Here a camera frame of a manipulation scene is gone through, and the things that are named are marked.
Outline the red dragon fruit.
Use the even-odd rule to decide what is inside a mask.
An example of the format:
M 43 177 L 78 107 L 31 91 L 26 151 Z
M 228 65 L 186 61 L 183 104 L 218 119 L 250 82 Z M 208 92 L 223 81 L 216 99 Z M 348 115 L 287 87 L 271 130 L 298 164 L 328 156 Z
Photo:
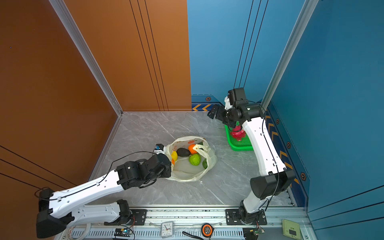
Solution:
M 230 131 L 230 135 L 236 139 L 237 141 L 241 141 L 243 138 L 246 137 L 246 132 L 243 130 L 243 127 L 241 125 L 236 126 Z

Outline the yellow printed plastic bag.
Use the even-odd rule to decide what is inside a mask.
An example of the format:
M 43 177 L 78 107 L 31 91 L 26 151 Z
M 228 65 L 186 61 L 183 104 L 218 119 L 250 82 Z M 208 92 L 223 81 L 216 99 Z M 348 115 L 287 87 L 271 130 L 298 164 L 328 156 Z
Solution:
M 177 151 L 179 148 L 188 149 L 189 145 L 192 144 L 196 144 L 194 149 L 200 154 L 201 163 L 198 166 L 193 166 L 189 163 L 189 157 L 178 156 L 178 160 L 172 163 L 172 172 L 169 180 L 180 183 L 196 182 L 216 165 L 218 158 L 215 154 L 215 149 L 208 144 L 205 138 L 199 136 L 187 136 L 176 139 L 173 143 L 166 146 L 165 154 L 172 162 L 171 153 L 173 151 Z M 206 170 L 202 166 L 204 159 L 208 161 L 208 168 Z

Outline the bumpy light green fruit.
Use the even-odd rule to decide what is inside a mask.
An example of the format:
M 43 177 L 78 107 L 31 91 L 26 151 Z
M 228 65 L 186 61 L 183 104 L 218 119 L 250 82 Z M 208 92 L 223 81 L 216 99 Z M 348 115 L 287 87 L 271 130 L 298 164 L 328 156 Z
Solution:
M 193 154 L 189 156 L 189 163 L 193 166 L 198 166 L 201 163 L 200 154 Z

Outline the orange fruit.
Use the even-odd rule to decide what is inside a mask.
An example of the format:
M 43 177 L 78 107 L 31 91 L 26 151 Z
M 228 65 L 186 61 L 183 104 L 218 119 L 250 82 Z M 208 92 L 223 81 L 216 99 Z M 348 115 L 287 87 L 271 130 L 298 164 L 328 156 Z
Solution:
M 190 151 L 191 155 L 197 154 L 198 152 L 194 149 L 196 144 L 189 145 L 188 150 Z

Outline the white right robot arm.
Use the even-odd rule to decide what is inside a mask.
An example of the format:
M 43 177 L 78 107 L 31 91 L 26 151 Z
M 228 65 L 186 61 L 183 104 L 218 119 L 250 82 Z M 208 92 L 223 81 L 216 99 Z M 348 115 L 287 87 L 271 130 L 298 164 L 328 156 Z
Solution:
M 241 201 L 239 218 L 245 225 L 258 223 L 265 216 L 272 198 L 285 191 L 296 174 L 283 163 L 268 133 L 267 116 L 261 103 L 250 103 L 244 88 L 232 89 L 225 106 L 214 105 L 208 113 L 229 128 L 240 127 L 250 139 L 260 175 L 250 180 L 251 192 Z

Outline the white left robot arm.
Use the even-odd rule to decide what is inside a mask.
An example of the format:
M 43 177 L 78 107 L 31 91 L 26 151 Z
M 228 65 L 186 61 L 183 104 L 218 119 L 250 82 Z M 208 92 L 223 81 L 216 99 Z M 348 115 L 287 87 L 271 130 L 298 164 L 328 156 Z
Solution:
M 166 155 L 153 154 L 147 160 L 125 162 L 106 175 L 71 189 L 56 192 L 50 188 L 41 190 L 38 196 L 37 237 L 53 237 L 77 225 L 129 223 L 133 214 L 127 201 L 118 200 L 106 205 L 91 205 L 91 202 L 130 188 L 146 188 L 158 178 L 169 178 L 171 166 Z

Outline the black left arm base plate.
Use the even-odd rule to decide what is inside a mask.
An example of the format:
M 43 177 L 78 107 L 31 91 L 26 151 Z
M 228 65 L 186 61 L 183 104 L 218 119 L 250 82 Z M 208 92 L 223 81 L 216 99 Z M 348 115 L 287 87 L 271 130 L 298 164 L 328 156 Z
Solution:
M 146 209 L 134 209 L 131 210 L 131 215 L 129 217 L 118 217 L 113 222 L 104 222 L 105 226 L 119 226 L 119 225 L 127 225 L 127 226 L 143 226 L 147 217 Z

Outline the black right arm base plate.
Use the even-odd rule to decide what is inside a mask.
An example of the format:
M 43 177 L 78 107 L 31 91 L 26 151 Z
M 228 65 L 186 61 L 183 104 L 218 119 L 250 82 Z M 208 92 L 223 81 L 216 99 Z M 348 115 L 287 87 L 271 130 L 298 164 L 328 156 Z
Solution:
M 256 216 L 251 218 L 253 221 L 251 223 L 246 223 L 241 220 L 241 215 L 239 209 L 226 209 L 226 224 L 228 226 L 235 225 L 252 225 L 252 226 L 266 226 L 268 224 L 267 218 L 264 210 L 260 210 L 256 213 Z

